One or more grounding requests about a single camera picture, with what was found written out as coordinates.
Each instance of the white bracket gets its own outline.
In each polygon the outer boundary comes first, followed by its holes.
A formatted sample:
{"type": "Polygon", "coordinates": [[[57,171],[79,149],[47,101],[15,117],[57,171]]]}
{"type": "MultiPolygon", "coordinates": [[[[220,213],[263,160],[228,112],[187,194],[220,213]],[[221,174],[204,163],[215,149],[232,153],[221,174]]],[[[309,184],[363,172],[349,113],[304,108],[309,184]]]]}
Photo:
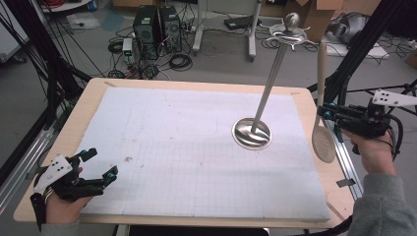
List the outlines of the white bracket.
{"type": "Polygon", "coordinates": [[[372,103],[387,106],[410,106],[417,105],[417,97],[378,89],[372,103]]]}
{"type": "Polygon", "coordinates": [[[73,167],[62,154],[58,154],[50,163],[45,173],[40,176],[33,190],[39,193],[42,189],[59,180],[62,176],[73,170],[73,167]]]}

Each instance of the desk leg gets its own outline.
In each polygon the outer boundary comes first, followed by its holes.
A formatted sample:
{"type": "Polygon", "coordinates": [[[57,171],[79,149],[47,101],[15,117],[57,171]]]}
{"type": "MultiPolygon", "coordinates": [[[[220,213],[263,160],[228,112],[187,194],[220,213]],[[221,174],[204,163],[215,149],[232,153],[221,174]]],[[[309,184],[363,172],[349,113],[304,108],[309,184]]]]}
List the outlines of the desk leg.
{"type": "Polygon", "coordinates": [[[197,3],[197,29],[196,29],[196,36],[194,37],[194,45],[193,45],[194,56],[197,56],[197,52],[200,51],[200,44],[202,43],[202,37],[203,37],[202,0],[199,0],[197,3]]]}
{"type": "Polygon", "coordinates": [[[248,40],[249,41],[249,57],[252,62],[255,60],[255,57],[257,56],[257,48],[255,45],[255,31],[257,30],[258,17],[261,12],[261,5],[262,5],[262,0],[258,0],[258,4],[255,9],[254,19],[252,21],[252,28],[251,28],[251,31],[249,34],[249,40],[248,40]]]}

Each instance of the concrete floor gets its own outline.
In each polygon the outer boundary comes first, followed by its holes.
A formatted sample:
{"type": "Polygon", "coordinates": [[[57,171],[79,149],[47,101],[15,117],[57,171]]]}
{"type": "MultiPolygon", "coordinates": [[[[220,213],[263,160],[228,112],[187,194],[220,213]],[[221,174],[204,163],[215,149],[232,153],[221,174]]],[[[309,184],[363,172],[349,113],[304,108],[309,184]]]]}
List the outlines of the concrete floor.
{"type": "MultiPolygon", "coordinates": [[[[99,19],[101,26],[97,29],[76,30],[74,39],[79,43],[91,60],[102,71],[110,68],[111,53],[107,50],[108,39],[115,36],[115,32],[132,25],[132,15],[114,12],[110,9],[99,9],[93,13],[99,19]]],[[[226,30],[221,23],[225,16],[207,19],[206,28],[226,30]]],[[[274,19],[264,19],[265,25],[272,25],[274,19]]],[[[68,35],[68,48],[77,68],[90,75],[99,72],[71,41],[68,35]]],[[[263,48],[261,41],[257,40],[257,57],[254,62],[248,59],[247,37],[229,35],[226,33],[207,31],[204,34],[202,51],[192,56],[193,67],[186,72],[172,70],[159,73],[156,80],[171,80],[184,82],[204,82],[242,85],[264,85],[275,56],[275,49],[263,48]]],[[[394,52],[395,46],[385,47],[387,52],[394,52]]],[[[329,74],[340,64],[341,57],[328,58],[329,74]]],[[[305,88],[315,83],[317,67],[317,52],[306,50],[297,46],[295,51],[287,51],[281,69],[278,73],[276,86],[305,88]]],[[[119,70],[125,69],[123,63],[117,66],[119,70]]],[[[391,53],[381,65],[376,60],[366,59],[353,75],[349,89],[364,89],[374,87],[396,86],[412,83],[417,79],[416,69],[407,66],[404,58],[391,53]]],[[[370,96],[364,92],[349,93],[346,104],[367,105],[370,96]]],[[[33,122],[45,108],[46,103],[37,75],[30,62],[20,64],[9,61],[0,65],[0,164],[11,154],[22,137],[29,130],[33,122]]],[[[413,184],[417,166],[415,153],[417,146],[417,117],[395,109],[392,113],[401,119],[404,124],[404,140],[401,154],[395,162],[398,174],[403,178],[406,197],[409,203],[417,208],[417,185],[413,184]]],[[[351,154],[359,177],[362,179],[366,172],[361,165],[360,158],[351,154]]],[[[16,196],[5,211],[0,215],[1,235],[28,235],[35,234],[37,229],[33,223],[21,223],[13,219],[13,212],[22,198],[30,181],[25,181],[16,196]]],[[[81,235],[111,235],[113,225],[84,224],[81,235]]],[[[302,230],[272,229],[271,235],[300,234],[302,230]]]]}

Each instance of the sweatshirt sleeve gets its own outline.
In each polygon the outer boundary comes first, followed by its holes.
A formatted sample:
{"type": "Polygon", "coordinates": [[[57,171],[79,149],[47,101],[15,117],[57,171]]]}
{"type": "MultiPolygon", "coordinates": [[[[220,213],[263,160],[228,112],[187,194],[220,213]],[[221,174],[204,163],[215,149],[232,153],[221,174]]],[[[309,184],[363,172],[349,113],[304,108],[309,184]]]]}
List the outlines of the sweatshirt sleeve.
{"type": "Polygon", "coordinates": [[[73,224],[42,224],[40,236],[78,236],[80,222],[73,224]]]}
{"type": "Polygon", "coordinates": [[[417,235],[415,211],[404,198],[402,180],[387,174],[369,174],[364,194],[353,208],[348,235],[417,235]]]}

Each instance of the human hand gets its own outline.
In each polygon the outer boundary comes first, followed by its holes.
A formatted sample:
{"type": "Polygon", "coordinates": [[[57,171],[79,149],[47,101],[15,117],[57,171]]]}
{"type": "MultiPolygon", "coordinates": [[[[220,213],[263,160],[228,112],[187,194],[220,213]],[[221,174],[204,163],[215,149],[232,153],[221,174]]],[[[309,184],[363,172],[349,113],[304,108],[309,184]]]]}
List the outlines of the human hand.
{"type": "Polygon", "coordinates": [[[391,138],[388,132],[375,140],[355,135],[343,129],[342,133],[350,138],[352,145],[358,146],[362,156],[362,164],[368,173],[396,174],[392,162],[391,138]]]}
{"type": "Polygon", "coordinates": [[[92,197],[81,198],[71,203],[62,200],[52,193],[46,200],[46,223],[48,224],[72,224],[79,219],[81,210],[92,197]]]}

